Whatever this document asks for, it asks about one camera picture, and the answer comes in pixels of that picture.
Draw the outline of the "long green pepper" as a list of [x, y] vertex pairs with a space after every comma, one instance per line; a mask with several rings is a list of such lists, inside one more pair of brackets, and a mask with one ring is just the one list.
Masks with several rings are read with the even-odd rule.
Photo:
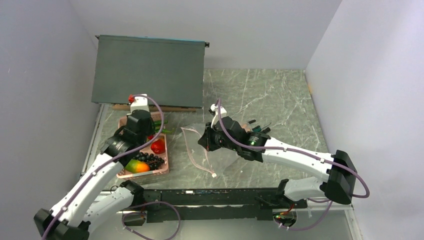
[[[166, 125], [167, 123], [168, 123], [168, 120], [165, 120], [163, 122], [164, 125]], [[162, 121], [161, 120], [157, 120], [157, 121], [154, 121], [153, 122], [153, 125], [154, 125], [155, 128], [160, 128], [161, 124], [162, 124]]]
[[160, 131], [160, 129], [159, 129], [159, 128], [157, 128], [157, 129], [155, 129], [154, 131], [155, 131], [156, 133], [161, 132], [162, 134], [172, 134], [172, 133], [174, 133], [174, 132], [175, 132], [175, 129], [174, 129], [174, 128], [172, 128], [172, 129], [163, 128], [163, 129]]

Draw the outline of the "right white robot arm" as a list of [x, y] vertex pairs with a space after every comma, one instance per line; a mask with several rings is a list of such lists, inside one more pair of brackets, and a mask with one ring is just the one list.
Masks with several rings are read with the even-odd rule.
[[282, 208], [319, 197], [349, 205], [354, 197], [358, 174], [345, 151], [331, 154], [295, 147], [269, 136], [266, 131], [246, 131], [228, 116], [221, 122], [206, 123], [198, 144], [209, 152], [229, 149], [248, 161], [279, 164], [310, 174], [309, 178], [280, 182], [275, 200]]

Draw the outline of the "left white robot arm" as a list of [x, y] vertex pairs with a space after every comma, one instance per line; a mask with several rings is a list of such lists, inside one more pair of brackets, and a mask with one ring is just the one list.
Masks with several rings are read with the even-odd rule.
[[155, 133], [151, 113], [134, 110], [126, 124], [109, 137], [91, 167], [76, 185], [51, 209], [41, 208], [34, 216], [43, 240], [87, 240], [104, 220], [116, 212], [139, 209], [144, 203], [144, 188], [126, 180], [99, 202], [95, 199], [107, 183], [126, 167]]

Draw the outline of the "clear zip top bag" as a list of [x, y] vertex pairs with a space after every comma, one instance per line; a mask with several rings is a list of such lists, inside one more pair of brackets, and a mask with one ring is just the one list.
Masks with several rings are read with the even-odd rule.
[[198, 140], [205, 133], [204, 123], [192, 123], [181, 127], [181, 130], [191, 163], [196, 168], [208, 172], [213, 178], [223, 175], [224, 171], [239, 158], [233, 151], [222, 148], [207, 151], [198, 144]]

